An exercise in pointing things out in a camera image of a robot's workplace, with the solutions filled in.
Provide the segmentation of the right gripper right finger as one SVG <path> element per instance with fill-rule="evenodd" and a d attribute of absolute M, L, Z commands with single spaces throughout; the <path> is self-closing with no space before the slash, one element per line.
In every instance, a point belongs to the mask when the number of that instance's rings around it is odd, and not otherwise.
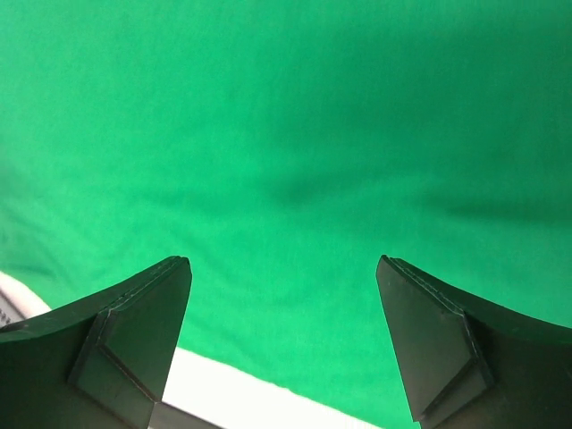
<path fill-rule="evenodd" d="M 423 428 L 569 428 L 571 331 L 382 256 L 376 280 Z"/>

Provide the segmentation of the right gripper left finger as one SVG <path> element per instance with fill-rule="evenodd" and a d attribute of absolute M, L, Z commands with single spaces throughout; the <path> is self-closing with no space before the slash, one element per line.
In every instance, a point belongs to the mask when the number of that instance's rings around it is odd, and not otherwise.
<path fill-rule="evenodd" d="M 1 330 L 3 428 L 146 428 L 189 300 L 186 257 Z"/>

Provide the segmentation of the green t shirt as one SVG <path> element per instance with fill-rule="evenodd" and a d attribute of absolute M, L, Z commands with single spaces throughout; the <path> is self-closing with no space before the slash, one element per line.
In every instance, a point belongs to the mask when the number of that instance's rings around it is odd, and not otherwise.
<path fill-rule="evenodd" d="M 2 271 L 171 255 L 183 348 L 411 427 L 382 255 L 571 324 L 570 2 L 2 2 Z"/>

